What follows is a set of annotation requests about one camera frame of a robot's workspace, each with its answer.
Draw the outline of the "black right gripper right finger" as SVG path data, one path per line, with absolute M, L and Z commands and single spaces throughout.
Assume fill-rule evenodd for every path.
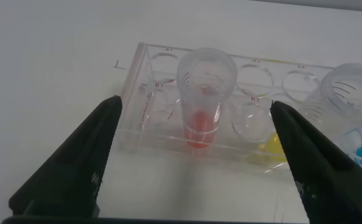
M 270 113 L 310 223 L 362 223 L 362 168 L 291 106 Z

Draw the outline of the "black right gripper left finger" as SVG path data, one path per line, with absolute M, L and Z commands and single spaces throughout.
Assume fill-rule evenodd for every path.
M 13 214 L 92 217 L 121 110 L 103 100 L 9 199 Z

